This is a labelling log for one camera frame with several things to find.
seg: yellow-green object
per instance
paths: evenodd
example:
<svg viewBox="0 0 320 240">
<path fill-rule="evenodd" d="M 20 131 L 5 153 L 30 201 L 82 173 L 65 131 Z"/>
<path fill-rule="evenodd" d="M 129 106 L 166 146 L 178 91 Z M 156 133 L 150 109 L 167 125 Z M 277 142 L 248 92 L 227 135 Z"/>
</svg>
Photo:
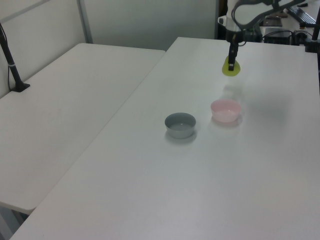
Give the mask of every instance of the yellow-green object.
<svg viewBox="0 0 320 240">
<path fill-rule="evenodd" d="M 229 60 L 229 57 L 227 56 L 222 66 L 222 72 L 226 76 L 234 77 L 240 72 L 240 65 L 237 61 L 235 61 L 233 71 L 229 71 L 228 60 Z"/>
</svg>

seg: white table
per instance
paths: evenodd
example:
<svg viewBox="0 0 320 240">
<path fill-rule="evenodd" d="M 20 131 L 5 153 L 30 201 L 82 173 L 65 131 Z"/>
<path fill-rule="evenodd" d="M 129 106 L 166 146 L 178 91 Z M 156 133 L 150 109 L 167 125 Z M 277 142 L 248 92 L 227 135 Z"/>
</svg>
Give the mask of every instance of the white table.
<svg viewBox="0 0 320 240">
<path fill-rule="evenodd" d="M 30 214 L 163 54 L 79 44 L 0 99 L 0 206 Z"/>
<path fill-rule="evenodd" d="M 318 240 L 317 56 L 248 42 L 226 77 L 228 49 L 178 38 L 12 240 Z M 211 120 L 221 97 L 236 124 Z M 196 135 L 166 135 L 175 112 Z"/>
</svg>

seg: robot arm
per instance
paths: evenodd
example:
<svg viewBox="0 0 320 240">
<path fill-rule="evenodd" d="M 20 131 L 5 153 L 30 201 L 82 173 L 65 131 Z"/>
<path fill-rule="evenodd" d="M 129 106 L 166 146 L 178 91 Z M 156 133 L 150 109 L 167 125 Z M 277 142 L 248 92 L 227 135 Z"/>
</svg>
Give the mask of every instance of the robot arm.
<svg viewBox="0 0 320 240">
<path fill-rule="evenodd" d="M 244 41 L 243 30 L 252 28 L 267 15 L 282 11 L 305 0 L 228 0 L 226 16 L 218 22 L 226 28 L 226 40 L 230 43 L 228 70 L 233 71 L 239 43 Z"/>
</svg>

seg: cable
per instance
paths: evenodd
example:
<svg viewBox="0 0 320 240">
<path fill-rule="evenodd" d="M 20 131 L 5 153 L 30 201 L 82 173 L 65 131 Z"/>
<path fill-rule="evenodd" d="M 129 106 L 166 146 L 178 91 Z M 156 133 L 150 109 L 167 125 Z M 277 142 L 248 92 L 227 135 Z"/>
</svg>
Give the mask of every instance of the cable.
<svg viewBox="0 0 320 240">
<path fill-rule="evenodd" d="M 294 32 L 293 32 L 293 31 L 290 31 L 290 30 L 273 31 L 273 32 L 270 32 L 270 33 L 264 35 L 264 36 L 262 37 L 262 40 L 263 40 L 265 37 L 269 37 L 269 36 L 274 35 L 274 34 L 285 33 L 285 32 L 294 34 Z"/>
<path fill-rule="evenodd" d="M 10 67 L 8 66 L 8 88 L 9 88 L 9 92 L 11 92 L 11 88 L 10 88 Z"/>
<path fill-rule="evenodd" d="M 304 30 L 296 30 L 294 33 L 306 33 L 309 34 L 312 37 L 312 34 L 310 32 L 304 31 Z"/>
<path fill-rule="evenodd" d="M 0 30 L 2 31 L 2 33 L 4 35 L 6 44 L 8 44 L 7 35 L 6 35 L 6 32 L 5 32 L 4 28 L 2 27 L 1 23 L 0 23 Z M 9 88 L 9 91 L 11 92 L 11 88 L 10 88 L 10 67 L 9 66 L 8 66 L 8 88 Z"/>
<path fill-rule="evenodd" d="M 4 28 L 3 28 L 2 25 L 1 25 L 1 22 L 0 22 L 0 29 L 1 29 L 1 31 L 2 31 L 2 33 L 3 33 L 3 35 L 4 35 L 4 38 L 5 38 L 6 43 L 8 43 L 7 35 L 6 35 L 6 32 L 5 32 Z"/>
<path fill-rule="evenodd" d="M 246 40 L 246 33 L 245 30 L 240 26 L 240 24 L 237 22 L 236 18 L 235 18 L 235 9 L 232 9 L 231 11 L 231 18 L 234 21 L 234 23 L 238 26 L 238 28 L 240 29 L 240 31 L 243 34 L 243 39 L 244 39 L 244 44 L 242 45 L 238 45 L 239 47 L 243 47 L 244 45 L 246 45 L 247 40 Z"/>
</svg>

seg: white wall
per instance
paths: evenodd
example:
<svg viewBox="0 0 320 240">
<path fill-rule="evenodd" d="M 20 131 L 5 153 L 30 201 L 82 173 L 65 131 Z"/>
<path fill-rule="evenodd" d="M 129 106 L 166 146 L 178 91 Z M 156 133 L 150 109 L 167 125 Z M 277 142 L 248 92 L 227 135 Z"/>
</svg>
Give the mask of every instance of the white wall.
<svg viewBox="0 0 320 240">
<path fill-rule="evenodd" d="M 77 0 L 50 0 L 2 26 L 22 81 L 85 42 Z M 0 49 L 0 98 L 9 91 L 7 67 Z"/>
<path fill-rule="evenodd" d="M 217 0 L 81 0 L 95 44 L 167 50 L 177 37 L 215 37 Z"/>
</svg>

